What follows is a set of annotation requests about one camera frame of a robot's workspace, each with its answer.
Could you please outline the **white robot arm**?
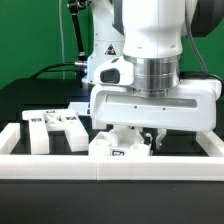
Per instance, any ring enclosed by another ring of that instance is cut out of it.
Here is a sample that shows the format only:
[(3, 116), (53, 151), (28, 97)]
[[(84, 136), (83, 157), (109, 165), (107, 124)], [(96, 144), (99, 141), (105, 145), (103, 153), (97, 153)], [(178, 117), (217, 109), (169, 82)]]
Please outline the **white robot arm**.
[(123, 0), (123, 55), (99, 66), (90, 98), (94, 129), (112, 125), (210, 132), (221, 83), (180, 77), (181, 38), (199, 0)]

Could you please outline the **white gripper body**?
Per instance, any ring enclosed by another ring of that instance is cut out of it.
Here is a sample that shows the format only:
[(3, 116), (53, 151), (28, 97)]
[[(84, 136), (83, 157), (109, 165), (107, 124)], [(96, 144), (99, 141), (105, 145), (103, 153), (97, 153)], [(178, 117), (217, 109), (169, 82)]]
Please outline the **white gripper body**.
[(180, 79), (178, 56), (111, 59), (94, 72), (92, 121), (139, 128), (209, 132), (216, 126), (221, 82)]

